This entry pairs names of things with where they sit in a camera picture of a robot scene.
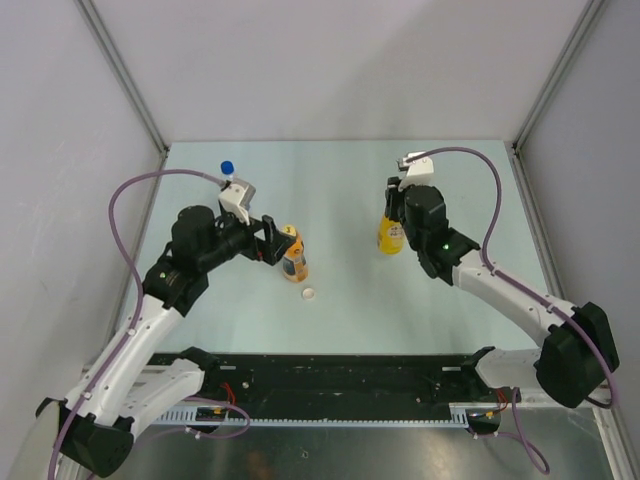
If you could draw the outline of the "white bottle cap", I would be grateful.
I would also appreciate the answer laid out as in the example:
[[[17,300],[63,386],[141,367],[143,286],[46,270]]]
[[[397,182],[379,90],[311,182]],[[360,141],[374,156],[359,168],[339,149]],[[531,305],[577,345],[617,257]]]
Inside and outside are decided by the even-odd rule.
[[[316,292],[312,287],[305,287],[301,292],[301,297],[305,301],[313,300],[316,296]]]

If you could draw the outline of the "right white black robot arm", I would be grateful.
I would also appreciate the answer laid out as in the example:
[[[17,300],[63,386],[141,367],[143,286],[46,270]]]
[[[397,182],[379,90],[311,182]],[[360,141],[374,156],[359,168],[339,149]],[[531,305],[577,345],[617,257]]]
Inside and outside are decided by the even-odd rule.
[[[526,362],[520,351],[485,348],[474,368],[461,376],[463,393],[484,401],[497,387],[519,387],[526,367],[534,383],[568,408],[588,402],[600,408],[610,402],[593,394],[620,360],[605,311],[593,302],[576,306],[535,290],[491,262],[481,246],[452,228],[441,192],[428,185],[403,187],[387,180],[385,212],[400,223],[423,271],[457,287],[501,313],[525,332],[539,351]]]

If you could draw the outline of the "orange juice bottle yellow cap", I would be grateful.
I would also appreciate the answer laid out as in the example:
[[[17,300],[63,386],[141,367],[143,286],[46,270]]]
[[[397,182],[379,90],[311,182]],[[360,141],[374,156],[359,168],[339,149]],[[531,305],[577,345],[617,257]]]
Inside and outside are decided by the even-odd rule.
[[[309,274],[304,253],[304,241],[298,230],[291,224],[285,225],[282,231],[295,238],[294,244],[287,249],[282,258],[283,274],[289,281],[300,283]]]

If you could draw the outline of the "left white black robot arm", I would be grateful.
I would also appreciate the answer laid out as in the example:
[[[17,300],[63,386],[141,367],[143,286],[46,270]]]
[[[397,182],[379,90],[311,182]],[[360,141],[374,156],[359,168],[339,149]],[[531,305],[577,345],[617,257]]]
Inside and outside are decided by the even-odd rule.
[[[161,341],[186,318],[208,288],[208,275],[237,256],[277,264],[294,244],[291,231],[243,208],[214,213],[202,205],[183,209],[171,239],[146,276],[138,277],[138,297],[130,319],[110,340],[89,372],[56,401],[58,432],[46,476],[56,476],[66,457],[106,478],[124,463],[140,435],[175,404],[196,396],[207,400],[221,376],[188,359],[141,388],[134,386]]]

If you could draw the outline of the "yellow honey pomelo drink bottle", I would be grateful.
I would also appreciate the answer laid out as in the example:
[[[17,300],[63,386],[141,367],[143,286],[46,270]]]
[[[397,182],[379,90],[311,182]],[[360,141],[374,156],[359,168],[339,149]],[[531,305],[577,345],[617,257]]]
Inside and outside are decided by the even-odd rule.
[[[382,215],[377,232],[378,250],[386,255],[395,255],[402,251],[405,236],[400,222]]]

